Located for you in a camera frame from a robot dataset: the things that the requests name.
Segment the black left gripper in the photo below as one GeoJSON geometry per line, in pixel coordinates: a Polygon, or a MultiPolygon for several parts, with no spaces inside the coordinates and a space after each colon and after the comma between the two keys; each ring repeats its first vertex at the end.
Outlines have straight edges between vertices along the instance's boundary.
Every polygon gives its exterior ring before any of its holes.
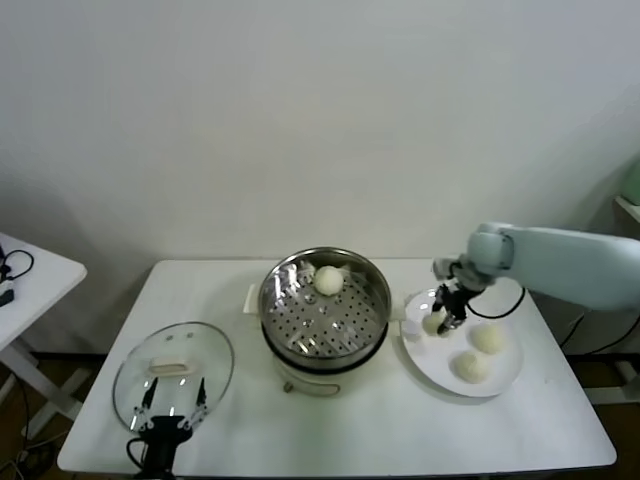
{"type": "Polygon", "coordinates": [[[208,415],[205,378],[200,379],[194,407],[190,413],[174,416],[154,416],[150,409],[158,385],[155,377],[146,388],[141,404],[134,408],[132,430],[142,431],[139,439],[145,444],[140,479],[175,479],[173,465],[178,447],[191,439],[208,415]]]}

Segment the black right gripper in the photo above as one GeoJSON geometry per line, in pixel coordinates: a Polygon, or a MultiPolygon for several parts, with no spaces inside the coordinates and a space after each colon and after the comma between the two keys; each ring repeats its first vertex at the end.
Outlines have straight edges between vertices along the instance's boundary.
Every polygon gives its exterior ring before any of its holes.
{"type": "Polygon", "coordinates": [[[447,335],[464,324],[470,294],[469,289],[457,282],[444,283],[436,289],[432,312],[439,312],[443,307],[447,312],[437,327],[438,335],[447,335]]]}

